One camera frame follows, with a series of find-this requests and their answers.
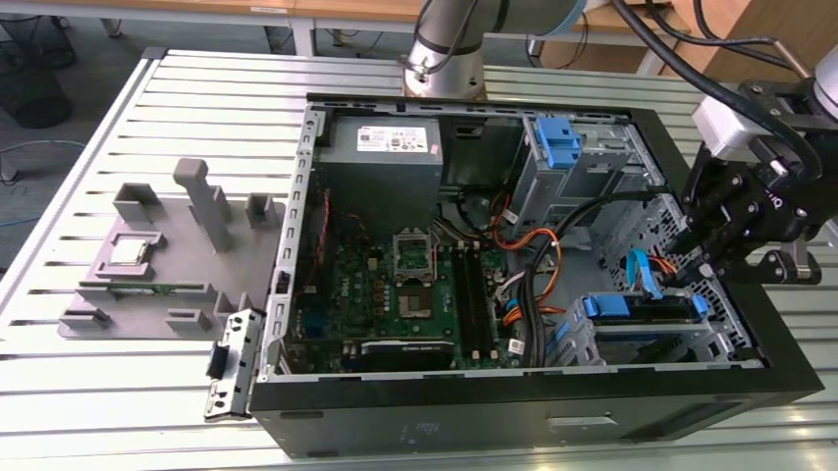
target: circuit board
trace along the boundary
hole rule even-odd
[[[421,267],[425,248],[401,247],[400,263]],[[498,332],[492,292],[496,274],[504,269],[502,254],[496,250],[480,252],[482,283],[486,284],[486,324],[492,326],[493,345]],[[509,366],[509,359],[498,354],[476,356],[461,348],[461,322],[457,316],[457,286],[454,276],[454,248],[438,246],[434,250],[436,281],[432,286],[394,282],[391,245],[373,247],[339,246],[331,265],[331,289],[321,302],[305,302],[298,319],[297,341],[290,348],[302,361],[298,370],[310,373],[353,371],[357,348],[366,341],[402,340],[450,342],[454,344],[453,369],[486,369]]]

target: robotic arm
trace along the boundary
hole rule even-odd
[[[801,82],[749,81],[737,95],[677,57],[625,1],[613,1],[664,61],[710,95],[693,115],[705,142],[681,194],[688,229],[669,248],[689,253],[701,246],[705,258],[684,267],[672,283],[689,285],[718,274],[761,284],[819,284],[821,270],[805,242],[838,216],[838,48],[813,75],[777,41],[784,57],[774,62],[785,63]],[[700,12],[701,0],[694,1]],[[585,3],[429,0],[404,64],[406,93],[485,97],[484,35],[556,33],[577,21]],[[761,54],[746,52],[752,57]],[[781,248],[750,265],[746,257],[772,242],[780,242]]]
[[[748,81],[738,93],[804,135],[823,172],[805,179],[796,172],[796,152],[706,98],[693,115],[705,143],[682,194],[689,229],[670,251],[689,253],[701,245],[708,258],[678,280],[688,284],[716,272],[762,284],[817,285],[821,269],[805,243],[838,215],[838,48],[814,78],[797,84]],[[769,250],[757,265],[748,264],[745,257],[772,242],[781,242],[780,249]]]
[[[577,22],[586,0],[429,0],[405,61],[409,96],[485,96],[481,46],[488,32],[546,35]]]

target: aluminum table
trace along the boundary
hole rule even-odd
[[[488,67],[493,100],[652,107],[692,159],[701,99],[672,78]],[[113,223],[126,182],[182,194],[182,156],[207,160],[230,198],[287,196],[306,93],[394,95],[393,62],[170,51],[145,59],[0,284],[0,468],[183,469],[291,463],[254,422],[207,425],[210,343],[65,340],[57,318]],[[820,287],[769,293],[817,368],[821,392],[676,443],[401,456],[329,469],[835,469],[838,463],[838,255],[810,249]]]

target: floor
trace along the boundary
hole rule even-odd
[[[110,39],[98,20],[71,18],[70,24],[67,34],[79,59],[73,67],[58,72],[58,77],[74,102],[74,116],[62,125],[34,131],[21,128],[0,111],[0,149],[42,139],[87,142],[143,50],[150,46],[270,52],[266,31],[258,26],[126,21],[122,24],[123,36]],[[274,28],[270,32],[275,49],[282,46],[285,54],[294,54],[294,40],[289,38],[289,30]],[[319,54],[357,57],[361,53],[367,59],[397,59],[409,52],[412,36],[387,32],[379,38],[378,33],[362,31],[347,37],[346,42],[343,47],[333,46],[333,37],[322,30],[318,33]],[[484,49],[488,64],[532,67],[522,40],[488,39]],[[21,171],[21,181],[14,186],[0,185],[0,269],[13,263],[35,225],[35,222],[15,225],[9,223],[39,216],[78,155],[79,149],[74,146],[54,144],[29,146],[2,155],[3,163]]]

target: white label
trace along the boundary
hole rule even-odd
[[[283,15],[289,13],[289,10],[285,8],[250,7],[250,10],[257,13],[281,13]]]
[[[617,422],[608,415],[597,415],[594,417],[550,417],[548,419],[550,428],[584,427],[589,425],[617,425]]]
[[[509,209],[504,210],[504,217],[508,221],[510,221],[510,224],[514,224],[520,221],[520,215],[516,214],[513,211],[510,211]]]
[[[510,339],[510,353],[516,355],[525,354],[525,343],[521,340]]]
[[[365,126],[358,129],[361,152],[429,152],[429,136],[425,128],[391,128]]]

